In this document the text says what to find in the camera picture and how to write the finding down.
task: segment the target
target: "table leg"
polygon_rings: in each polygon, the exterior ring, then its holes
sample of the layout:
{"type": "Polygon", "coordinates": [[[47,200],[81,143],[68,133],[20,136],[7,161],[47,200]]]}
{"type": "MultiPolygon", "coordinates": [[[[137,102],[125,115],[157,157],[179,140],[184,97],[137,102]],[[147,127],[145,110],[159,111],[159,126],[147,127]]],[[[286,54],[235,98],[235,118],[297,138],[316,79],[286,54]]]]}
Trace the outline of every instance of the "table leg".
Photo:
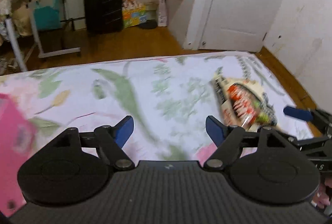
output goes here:
{"type": "Polygon", "coordinates": [[[13,26],[13,22],[11,18],[7,18],[6,19],[6,28],[7,28],[7,33],[8,33],[8,37],[10,40],[10,44],[13,47],[13,51],[17,60],[17,63],[19,64],[19,67],[21,69],[22,72],[26,72],[27,70],[27,66],[24,63],[21,51],[20,51],[20,47],[19,44],[17,42],[17,38],[14,32],[14,26],[13,26]]]}
{"type": "Polygon", "coordinates": [[[34,42],[37,43],[38,48],[39,48],[39,54],[43,54],[43,47],[42,44],[40,42],[40,38],[39,38],[39,34],[38,34],[38,29],[37,29],[37,25],[36,25],[36,20],[34,19],[34,10],[33,9],[29,9],[29,15],[30,15],[30,23],[31,23],[31,29],[32,29],[32,34],[34,36],[34,42]]]}

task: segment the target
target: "floral bedsheet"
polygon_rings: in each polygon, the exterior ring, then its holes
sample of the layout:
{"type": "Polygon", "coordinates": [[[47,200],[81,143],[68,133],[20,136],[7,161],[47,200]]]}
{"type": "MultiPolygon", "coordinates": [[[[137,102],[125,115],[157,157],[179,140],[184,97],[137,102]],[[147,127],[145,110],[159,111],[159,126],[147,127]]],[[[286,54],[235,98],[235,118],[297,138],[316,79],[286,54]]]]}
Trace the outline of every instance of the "floral bedsheet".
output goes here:
{"type": "MultiPolygon", "coordinates": [[[[39,129],[31,154],[68,127],[81,132],[115,125],[126,115],[135,128],[124,151],[139,160],[202,160],[215,150],[205,119],[220,119],[210,83],[225,77],[262,84],[285,132],[307,139],[306,123],[285,117],[294,105],[275,76],[252,54],[216,52],[141,58],[59,67],[0,77],[0,93],[10,94],[39,129]]],[[[94,149],[84,151],[96,154],[94,149]]]]}

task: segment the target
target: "teal bag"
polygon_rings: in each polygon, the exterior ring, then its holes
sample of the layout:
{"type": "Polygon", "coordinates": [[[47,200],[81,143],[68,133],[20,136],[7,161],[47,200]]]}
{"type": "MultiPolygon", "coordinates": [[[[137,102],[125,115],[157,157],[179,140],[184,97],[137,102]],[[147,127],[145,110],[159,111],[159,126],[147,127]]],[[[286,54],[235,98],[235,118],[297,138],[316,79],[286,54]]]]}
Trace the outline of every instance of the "teal bag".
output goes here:
{"type": "Polygon", "coordinates": [[[36,2],[34,10],[34,19],[38,31],[54,30],[61,28],[59,0],[53,0],[53,6],[41,7],[39,2],[36,2]]]}

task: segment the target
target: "wooden floor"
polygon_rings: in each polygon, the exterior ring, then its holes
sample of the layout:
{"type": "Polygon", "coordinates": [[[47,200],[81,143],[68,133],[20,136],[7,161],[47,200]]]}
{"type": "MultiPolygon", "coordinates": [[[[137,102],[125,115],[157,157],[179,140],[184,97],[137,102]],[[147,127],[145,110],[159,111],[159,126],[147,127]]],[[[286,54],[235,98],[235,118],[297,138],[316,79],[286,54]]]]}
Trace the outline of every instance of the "wooden floor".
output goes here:
{"type": "MultiPolygon", "coordinates": [[[[59,35],[57,31],[40,34],[45,52],[48,51],[48,48],[53,50],[60,49],[59,35]]],[[[75,53],[64,54],[41,60],[38,58],[39,51],[35,48],[27,62],[28,69],[36,70],[129,58],[211,52],[211,50],[183,50],[165,27],[158,27],[152,30],[131,27],[121,32],[102,35],[90,35],[85,29],[68,31],[65,33],[64,43],[67,48],[81,47],[81,55],[77,56],[75,53]]],[[[20,48],[25,54],[32,44],[32,37],[19,38],[20,48]]],[[[7,42],[1,46],[0,52],[5,54],[7,58],[14,57],[11,46],[7,42]]],[[[263,47],[260,52],[256,53],[256,56],[279,79],[281,85],[283,85],[299,108],[316,108],[316,104],[308,93],[273,54],[263,47]]],[[[319,132],[313,126],[310,127],[315,135],[319,135],[319,132]]]]}
{"type": "MultiPolygon", "coordinates": [[[[65,36],[65,45],[67,48],[73,48],[75,45],[81,47],[80,57],[73,53],[41,60],[38,58],[39,50],[35,48],[27,62],[27,68],[29,70],[36,70],[129,58],[207,52],[183,50],[165,27],[158,27],[152,30],[131,27],[121,32],[102,35],[90,35],[85,29],[82,29],[74,32],[66,32],[65,36]]],[[[45,52],[48,51],[47,47],[50,46],[54,50],[57,48],[60,49],[59,34],[56,31],[47,34],[41,33],[40,39],[45,52]]],[[[27,53],[33,43],[33,39],[32,37],[20,38],[19,42],[21,49],[27,53]]],[[[7,43],[7,46],[7,56],[13,56],[10,44],[7,43]]]]}

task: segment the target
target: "black suitcase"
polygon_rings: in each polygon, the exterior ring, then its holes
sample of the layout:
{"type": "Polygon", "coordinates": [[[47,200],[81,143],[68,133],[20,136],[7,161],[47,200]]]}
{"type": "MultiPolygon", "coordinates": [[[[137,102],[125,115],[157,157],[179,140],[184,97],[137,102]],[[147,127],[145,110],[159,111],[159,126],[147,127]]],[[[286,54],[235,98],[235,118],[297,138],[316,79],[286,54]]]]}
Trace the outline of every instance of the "black suitcase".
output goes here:
{"type": "Polygon", "coordinates": [[[84,0],[89,32],[111,33],[123,29],[122,0],[84,0]]]}

